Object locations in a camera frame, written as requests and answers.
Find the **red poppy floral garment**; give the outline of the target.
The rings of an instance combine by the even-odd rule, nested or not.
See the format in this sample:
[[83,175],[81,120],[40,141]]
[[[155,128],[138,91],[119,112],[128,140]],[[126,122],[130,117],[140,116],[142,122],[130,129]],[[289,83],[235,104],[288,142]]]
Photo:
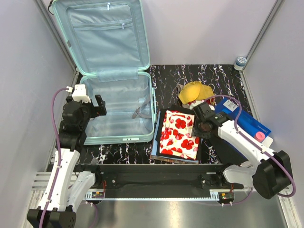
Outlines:
[[195,160],[200,138],[192,136],[194,115],[178,111],[165,113],[160,137],[160,153]]

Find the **yellow bra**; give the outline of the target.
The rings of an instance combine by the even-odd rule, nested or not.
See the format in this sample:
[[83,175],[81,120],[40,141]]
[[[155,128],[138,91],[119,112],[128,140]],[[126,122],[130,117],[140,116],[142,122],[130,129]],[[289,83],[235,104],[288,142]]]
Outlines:
[[196,100],[205,100],[213,96],[213,90],[208,85],[203,85],[200,81],[187,83],[179,93],[180,101],[186,105]]

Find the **brown red plaid shirt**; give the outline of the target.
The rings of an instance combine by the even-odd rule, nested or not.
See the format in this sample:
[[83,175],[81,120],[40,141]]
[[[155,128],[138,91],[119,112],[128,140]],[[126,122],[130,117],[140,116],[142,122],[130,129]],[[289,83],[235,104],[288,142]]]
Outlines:
[[175,158],[168,158],[162,156],[151,155],[150,159],[163,161],[163,162],[170,162],[174,164],[199,164],[197,160],[185,160],[185,159],[175,159]]

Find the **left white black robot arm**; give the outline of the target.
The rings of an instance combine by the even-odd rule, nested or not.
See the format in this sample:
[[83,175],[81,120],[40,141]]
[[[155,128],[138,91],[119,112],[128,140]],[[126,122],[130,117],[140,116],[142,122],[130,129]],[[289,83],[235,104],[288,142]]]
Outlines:
[[76,212],[85,194],[103,181],[100,169],[93,165],[81,171],[71,184],[74,167],[86,140],[90,119],[106,115],[105,101],[96,95],[97,106],[88,97],[75,101],[69,96],[63,106],[57,137],[57,154],[45,193],[36,209],[27,213],[35,228],[72,228]]

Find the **black polo shirt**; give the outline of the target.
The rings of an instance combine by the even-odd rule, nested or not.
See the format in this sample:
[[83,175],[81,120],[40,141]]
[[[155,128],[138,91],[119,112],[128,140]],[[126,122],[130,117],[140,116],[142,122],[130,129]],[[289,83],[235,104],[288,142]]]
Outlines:
[[192,135],[194,120],[194,112],[190,109],[177,105],[161,109],[156,132],[156,154],[191,162],[201,160],[201,139]]

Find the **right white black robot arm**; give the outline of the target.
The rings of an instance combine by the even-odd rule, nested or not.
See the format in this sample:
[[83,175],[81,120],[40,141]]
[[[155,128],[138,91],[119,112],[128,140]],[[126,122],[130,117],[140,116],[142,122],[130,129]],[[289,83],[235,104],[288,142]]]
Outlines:
[[225,112],[215,113],[207,102],[193,108],[195,113],[192,136],[218,137],[241,153],[247,161],[241,165],[225,165],[216,175],[216,184],[227,188],[237,183],[254,188],[263,198],[271,199],[292,186],[289,197],[295,195],[289,155],[275,152],[250,136]]

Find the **light blue shirt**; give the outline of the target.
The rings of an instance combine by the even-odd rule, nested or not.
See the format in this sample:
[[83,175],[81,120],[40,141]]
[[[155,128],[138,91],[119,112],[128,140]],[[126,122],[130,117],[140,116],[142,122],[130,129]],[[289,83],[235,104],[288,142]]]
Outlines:
[[160,115],[161,115],[161,111],[159,111],[157,113],[157,117],[156,117],[156,125],[155,125],[155,131],[154,131],[154,136],[153,136],[153,143],[152,143],[152,151],[151,151],[151,155],[156,155],[156,156],[162,156],[162,157],[168,157],[168,158],[175,158],[175,159],[184,159],[181,157],[177,157],[177,156],[173,156],[173,155],[163,155],[160,154],[159,152],[159,143],[157,141],[158,137],[157,137],[157,131],[159,129],[159,125],[160,125]]

